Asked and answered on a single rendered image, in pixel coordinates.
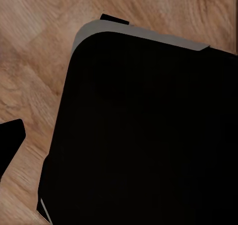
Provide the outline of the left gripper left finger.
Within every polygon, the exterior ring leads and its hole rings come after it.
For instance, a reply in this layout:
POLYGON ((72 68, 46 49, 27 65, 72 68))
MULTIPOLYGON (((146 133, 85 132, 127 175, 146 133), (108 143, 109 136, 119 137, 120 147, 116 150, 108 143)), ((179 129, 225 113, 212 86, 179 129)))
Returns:
POLYGON ((0 124, 0 178, 26 138, 21 119, 0 124))

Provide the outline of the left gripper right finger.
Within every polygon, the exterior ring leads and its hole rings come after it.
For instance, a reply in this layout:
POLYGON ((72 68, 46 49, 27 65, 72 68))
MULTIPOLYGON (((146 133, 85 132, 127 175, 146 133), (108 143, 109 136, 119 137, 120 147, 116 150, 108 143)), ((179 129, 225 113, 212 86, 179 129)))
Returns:
POLYGON ((225 121, 222 136, 238 159, 238 121, 228 118, 225 121))

